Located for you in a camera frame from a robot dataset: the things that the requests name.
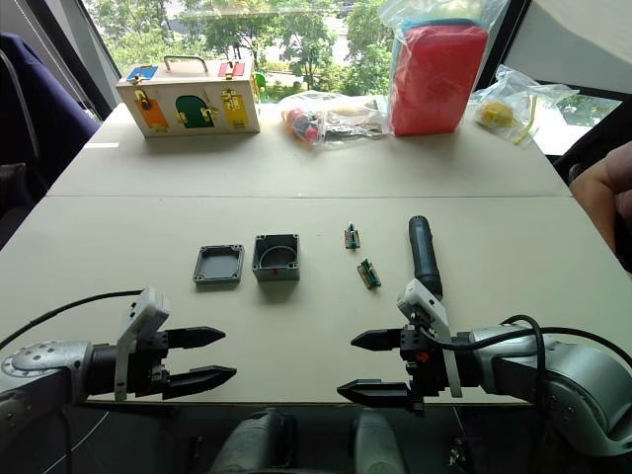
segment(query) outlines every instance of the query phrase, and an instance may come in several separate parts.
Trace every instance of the red container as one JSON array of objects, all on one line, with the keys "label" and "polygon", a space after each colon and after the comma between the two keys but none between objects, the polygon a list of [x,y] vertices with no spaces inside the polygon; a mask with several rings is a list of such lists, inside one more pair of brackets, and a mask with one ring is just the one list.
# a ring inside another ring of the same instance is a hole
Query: red container
[{"label": "red container", "polygon": [[391,86],[396,135],[454,131],[463,117],[488,34],[474,25],[431,25],[404,35]]}]

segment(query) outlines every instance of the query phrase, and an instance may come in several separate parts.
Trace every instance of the wooden lock box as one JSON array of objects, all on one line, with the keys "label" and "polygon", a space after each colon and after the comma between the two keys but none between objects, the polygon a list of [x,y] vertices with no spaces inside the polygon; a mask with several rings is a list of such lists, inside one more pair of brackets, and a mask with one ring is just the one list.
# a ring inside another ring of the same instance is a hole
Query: wooden lock box
[{"label": "wooden lock box", "polygon": [[134,67],[117,89],[145,136],[258,132],[253,75],[250,60],[174,55]]}]

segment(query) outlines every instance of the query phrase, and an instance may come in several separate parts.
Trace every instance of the white table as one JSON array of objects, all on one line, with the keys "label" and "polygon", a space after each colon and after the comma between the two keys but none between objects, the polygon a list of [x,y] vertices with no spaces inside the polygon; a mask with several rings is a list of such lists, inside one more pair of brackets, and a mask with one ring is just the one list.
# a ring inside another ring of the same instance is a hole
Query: white table
[{"label": "white table", "polygon": [[[452,333],[526,313],[632,352],[632,281],[569,197],[47,197],[0,253],[0,327],[9,333],[63,303],[150,284],[170,300],[166,328],[208,325],[227,334],[207,348],[173,351],[171,369],[238,369],[223,386],[178,401],[342,403],[336,387],[353,379],[407,380],[397,352],[349,342],[403,325],[395,298],[413,274],[407,224],[415,214],[431,223]],[[343,245],[350,221],[360,232],[356,252]],[[277,232],[300,235],[301,279],[257,284],[255,235]],[[241,283],[197,291],[198,248],[236,243],[246,249]],[[373,291],[356,272],[364,257],[382,279]],[[50,339],[113,342],[127,302],[69,311],[10,349]],[[465,394],[458,401],[514,401],[478,388]]]},{"label": "white table", "polygon": [[534,143],[516,147],[466,115],[454,133],[318,150],[288,134],[274,106],[259,134],[145,139],[119,105],[50,196],[266,198],[570,195]]}]

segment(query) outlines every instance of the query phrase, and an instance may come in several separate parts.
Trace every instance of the plastic bag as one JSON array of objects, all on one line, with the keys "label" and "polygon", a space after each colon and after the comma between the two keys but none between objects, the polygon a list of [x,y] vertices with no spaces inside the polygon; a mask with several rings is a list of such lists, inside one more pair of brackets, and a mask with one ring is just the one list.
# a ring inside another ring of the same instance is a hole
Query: plastic bag
[{"label": "plastic bag", "polygon": [[385,136],[384,106],[375,96],[349,97],[308,91],[278,104],[285,126],[312,145],[340,145],[362,137]]},{"label": "plastic bag", "polygon": [[478,123],[515,145],[528,143],[545,109],[555,108],[559,101],[579,92],[564,84],[541,85],[503,64],[496,79],[487,89],[474,92],[469,104],[477,106],[474,118]]},{"label": "plastic bag", "polygon": [[389,0],[393,29],[388,119],[396,135],[454,131],[478,73],[488,31],[507,0]]}]

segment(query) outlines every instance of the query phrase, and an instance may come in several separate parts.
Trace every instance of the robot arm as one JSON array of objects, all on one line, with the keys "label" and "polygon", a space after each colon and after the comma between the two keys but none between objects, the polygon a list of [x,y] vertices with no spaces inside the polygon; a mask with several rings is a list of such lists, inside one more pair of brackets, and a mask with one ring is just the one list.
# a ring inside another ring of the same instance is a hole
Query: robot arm
[{"label": "robot arm", "polygon": [[[518,325],[474,330],[449,337],[440,302],[417,280],[398,300],[409,319],[403,329],[367,331],[352,341],[371,351],[399,349],[410,384],[355,380],[338,388],[349,400],[370,407],[399,407],[424,412],[424,398],[447,386],[481,386],[487,393],[511,395],[534,403],[536,344],[532,336],[508,339],[485,348],[442,349],[442,341],[471,345],[492,336],[523,330]],[[614,358],[595,348],[560,343],[544,336],[546,394],[543,408],[556,429],[579,452],[612,456],[632,451],[632,376]]]},{"label": "robot arm", "polygon": [[165,298],[145,288],[122,318],[118,343],[48,341],[32,344],[0,365],[0,452],[22,427],[90,395],[115,392],[170,399],[211,390],[237,370],[211,365],[171,374],[162,363],[173,348],[199,348],[222,339],[206,327],[158,331],[169,316]]}]

